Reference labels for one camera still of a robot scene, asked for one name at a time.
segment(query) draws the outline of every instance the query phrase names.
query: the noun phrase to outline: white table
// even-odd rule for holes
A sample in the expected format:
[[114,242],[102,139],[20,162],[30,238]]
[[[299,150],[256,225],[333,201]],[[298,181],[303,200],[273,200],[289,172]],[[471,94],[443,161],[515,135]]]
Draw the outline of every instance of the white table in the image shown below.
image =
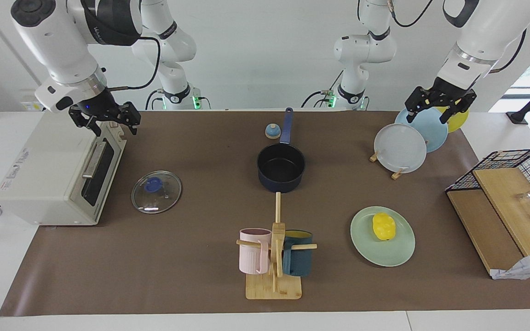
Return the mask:
[[[41,116],[42,113],[0,113],[0,180]],[[500,149],[530,148],[530,129],[527,126],[513,126],[504,114],[473,113],[463,131],[478,158]],[[0,307],[36,229],[12,214],[4,213],[0,216]],[[271,329],[271,319],[289,329],[312,331],[530,329],[530,310],[37,316],[0,318],[0,329],[179,331],[229,330],[231,326],[242,325],[255,331],[265,331]]]

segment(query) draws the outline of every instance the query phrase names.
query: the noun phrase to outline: yellow plate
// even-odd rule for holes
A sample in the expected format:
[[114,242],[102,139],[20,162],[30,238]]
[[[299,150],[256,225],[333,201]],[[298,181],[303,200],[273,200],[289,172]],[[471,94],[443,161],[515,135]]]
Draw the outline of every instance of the yellow plate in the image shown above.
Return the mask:
[[[443,114],[447,107],[435,107],[439,109],[439,111]],[[467,116],[469,116],[469,109],[465,113],[456,113],[453,115],[449,121],[447,121],[447,128],[449,130],[449,133],[454,132],[461,128],[463,123],[467,120]]]

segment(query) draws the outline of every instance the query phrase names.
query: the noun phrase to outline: blue pot handle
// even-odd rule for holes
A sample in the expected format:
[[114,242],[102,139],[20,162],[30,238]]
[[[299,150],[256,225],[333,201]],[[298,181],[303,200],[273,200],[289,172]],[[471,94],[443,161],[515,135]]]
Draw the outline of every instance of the blue pot handle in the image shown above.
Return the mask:
[[290,143],[290,132],[292,132],[292,119],[294,118],[294,109],[286,108],[286,117],[283,119],[282,138],[279,140],[282,144]]

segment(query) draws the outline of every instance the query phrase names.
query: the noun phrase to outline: brown table mat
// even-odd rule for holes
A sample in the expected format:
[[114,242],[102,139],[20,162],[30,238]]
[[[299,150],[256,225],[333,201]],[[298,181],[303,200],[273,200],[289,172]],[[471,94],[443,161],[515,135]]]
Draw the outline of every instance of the brown table mat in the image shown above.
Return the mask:
[[[0,316],[530,308],[530,279],[490,279],[444,193],[477,162],[462,132],[397,181],[368,161],[376,133],[395,117],[295,114],[292,144],[306,170],[283,195],[282,220],[318,243],[300,300],[245,299],[235,245],[240,229],[274,222],[274,193],[261,187],[256,158],[271,143],[265,126],[283,113],[144,113],[99,225],[39,228]],[[154,170],[177,174],[183,194],[146,215],[130,193]],[[406,264],[381,268],[353,247],[351,220],[371,205],[396,210],[414,229]]]

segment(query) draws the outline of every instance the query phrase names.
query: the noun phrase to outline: white plate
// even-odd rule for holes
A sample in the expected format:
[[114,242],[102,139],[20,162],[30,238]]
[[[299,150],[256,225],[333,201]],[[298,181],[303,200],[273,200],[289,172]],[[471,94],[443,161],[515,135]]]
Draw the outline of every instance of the white plate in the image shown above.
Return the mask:
[[412,126],[390,124],[376,135],[374,150],[377,160],[392,172],[407,174],[420,168],[425,162],[426,143]]

